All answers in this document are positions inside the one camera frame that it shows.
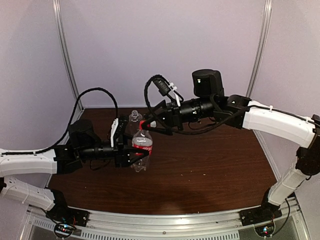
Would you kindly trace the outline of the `white bottle cap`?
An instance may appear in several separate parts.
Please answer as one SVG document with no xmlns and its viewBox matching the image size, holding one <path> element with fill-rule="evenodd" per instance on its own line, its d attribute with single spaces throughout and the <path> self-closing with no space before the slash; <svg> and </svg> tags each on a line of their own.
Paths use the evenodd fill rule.
<svg viewBox="0 0 320 240">
<path fill-rule="evenodd" d="M 151 127 L 151 128 L 156 128 L 156 127 L 157 127 L 156 121 L 152 121 L 152 122 L 150 123 L 150 127 Z"/>
</svg>

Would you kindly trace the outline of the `large clear plastic bottle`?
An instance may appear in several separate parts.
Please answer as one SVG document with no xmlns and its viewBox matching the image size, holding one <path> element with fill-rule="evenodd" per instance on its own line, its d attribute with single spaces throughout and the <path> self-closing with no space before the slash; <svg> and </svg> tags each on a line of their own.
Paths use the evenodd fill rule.
<svg viewBox="0 0 320 240">
<path fill-rule="evenodd" d="M 143 116 L 138 112 L 138 110 L 133 110 L 129 115 L 129 133 L 134 136 L 140 127 L 140 121 L 143 119 Z"/>
</svg>

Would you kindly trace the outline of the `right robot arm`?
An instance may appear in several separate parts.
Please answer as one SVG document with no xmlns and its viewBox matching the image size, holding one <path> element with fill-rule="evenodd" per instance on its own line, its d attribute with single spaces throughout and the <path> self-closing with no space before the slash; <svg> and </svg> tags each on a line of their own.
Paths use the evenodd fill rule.
<svg viewBox="0 0 320 240">
<path fill-rule="evenodd" d="M 319 116 L 299 116 L 237 94 L 226 96 L 217 70 L 196 70 L 192 81 L 195 98 L 184 100 L 173 83 L 162 75 L 152 76 L 143 90 L 148 113 L 142 127 L 150 130 L 151 122 L 157 122 L 160 127 L 154 129 L 156 133 L 201 135 L 228 125 L 298 144 L 296 163 L 265 192 L 259 207 L 242 212 L 245 220 L 271 219 L 287 197 L 320 172 Z"/>
</svg>

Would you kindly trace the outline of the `red cola bottle cap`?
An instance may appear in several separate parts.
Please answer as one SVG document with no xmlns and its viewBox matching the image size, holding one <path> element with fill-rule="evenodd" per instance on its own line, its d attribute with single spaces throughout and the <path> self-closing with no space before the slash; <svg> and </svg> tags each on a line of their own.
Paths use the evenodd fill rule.
<svg viewBox="0 0 320 240">
<path fill-rule="evenodd" d="M 141 120 L 141 121 L 139 122 L 139 129 L 140 129 L 140 130 L 148 130 L 149 127 L 150 127 L 150 124 L 147 123 L 145 120 Z"/>
</svg>

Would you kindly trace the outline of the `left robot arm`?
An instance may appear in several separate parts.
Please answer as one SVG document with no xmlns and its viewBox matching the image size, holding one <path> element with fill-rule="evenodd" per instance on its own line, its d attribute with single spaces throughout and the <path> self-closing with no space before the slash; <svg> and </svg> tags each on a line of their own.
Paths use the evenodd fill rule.
<svg viewBox="0 0 320 240">
<path fill-rule="evenodd" d="M 88 119 L 75 121 L 67 128 L 69 142 L 48 149 L 33 151 L 0 151 L 0 195 L 38 207 L 48 217 L 61 222 L 73 218 L 71 208 L 62 192 L 43 189 L 17 180 L 15 175 L 73 173 L 82 168 L 86 161 L 114 160 L 118 168 L 126 168 L 147 157 L 151 152 L 148 146 L 128 145 L 131 138 L 125 133 L 128 119 L 116 118 L 111 126 L 109 141 L 102 141 L 94 132 Z"/>
</svg>

